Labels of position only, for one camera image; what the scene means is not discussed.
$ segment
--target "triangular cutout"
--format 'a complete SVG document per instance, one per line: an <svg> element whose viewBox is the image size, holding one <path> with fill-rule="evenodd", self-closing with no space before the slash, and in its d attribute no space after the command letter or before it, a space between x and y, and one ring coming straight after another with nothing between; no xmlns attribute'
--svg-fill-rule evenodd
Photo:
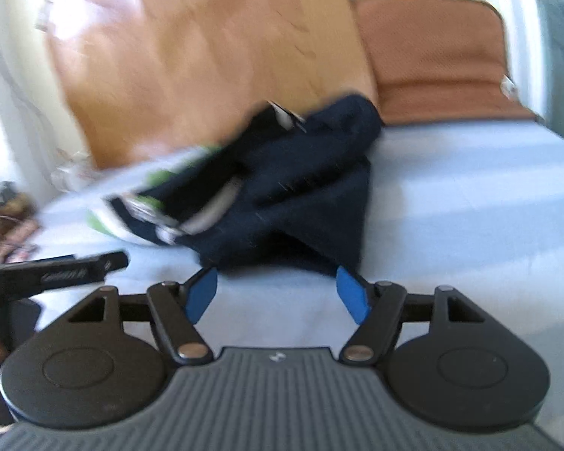
<svg viewBox="0 0 564 451"><path fill-rule="evenodd" d="M105 319L105 299L95 298L69 319L69 322L102 322Z"/></svg>
<svg viewBox="0 0 564 451"><path fill-rule="evenodd" d="M484 322L483 319L472 307L468 306L463 300L457 297L447 299L450 322Z"/></svg>

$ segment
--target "small logo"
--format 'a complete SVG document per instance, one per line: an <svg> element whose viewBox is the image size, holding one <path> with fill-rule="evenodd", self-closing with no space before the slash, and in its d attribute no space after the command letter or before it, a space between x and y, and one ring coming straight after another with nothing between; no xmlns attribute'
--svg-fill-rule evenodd
<svg viewBox="0 0 564 451"><path fill-rule="evenodd" d="M286 354L278 351L276 354L270 354L269 359L271 361L274 361L274 363L281 363L282 361L286 360Z"/></svg>
<svg viewBox="0 0 564 451"><path fill-rule="evenodd" d="M67 271L57 271L56 273L46 273L39 281L41 283L54 283L55 281L80 280L88 276L87 268L71 269Z"/></svg>

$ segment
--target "brown cushion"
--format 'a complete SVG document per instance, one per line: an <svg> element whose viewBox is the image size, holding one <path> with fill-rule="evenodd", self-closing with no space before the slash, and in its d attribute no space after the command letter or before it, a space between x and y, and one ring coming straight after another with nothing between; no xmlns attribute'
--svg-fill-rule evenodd
<svg viewBox="0 0 564 451"><path fill-rule="evenodd" d="M503 21L474 0L357 0L387 125L534 118L509 99Z"/></svg>

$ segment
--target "black device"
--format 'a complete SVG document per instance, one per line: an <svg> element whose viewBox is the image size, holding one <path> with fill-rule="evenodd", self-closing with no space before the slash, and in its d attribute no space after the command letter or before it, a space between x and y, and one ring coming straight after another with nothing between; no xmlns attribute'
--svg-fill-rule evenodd
<svg viewBox="0 0 564 451"><path fill-rule="evenodd" d="M0 342L12 351L33 336L41 307L28 297L42 292L105 280L107 274L128 265L123 251L75 259L61 256L0 265ZM12 423L0 395L0 425Z"/></svg>
<svg viewBox="0 0 564 451"><path fill-rule="evenodd" d="M18 348L0 388L19 422L2 450L561 449L532 424L543 360L458 290L412 295L344 269L359 324L329 348L224 348L194 327L214 268L142 295L102 287ZM150 322L155 349L123 331ZM403 324L429 332L396 348Z"/></svg>

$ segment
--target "blue grip pad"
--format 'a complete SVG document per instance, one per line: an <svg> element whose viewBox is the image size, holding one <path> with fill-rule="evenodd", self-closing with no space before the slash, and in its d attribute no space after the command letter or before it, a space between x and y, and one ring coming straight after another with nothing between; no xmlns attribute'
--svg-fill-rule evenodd
<svg viewBox="0 0 564 451"><path fill-rule="evenodd" d="M217 292L217 269L211 268L194 285L188 293L186 316L192 324L196 324Z"/></svg>
<svg viewBox="0 0 564 451"><path fill-rule="evenodd" d="M343 268L336 272L336 292L356 324L361 324L370 313L367 294L361 283Z"/></svg>

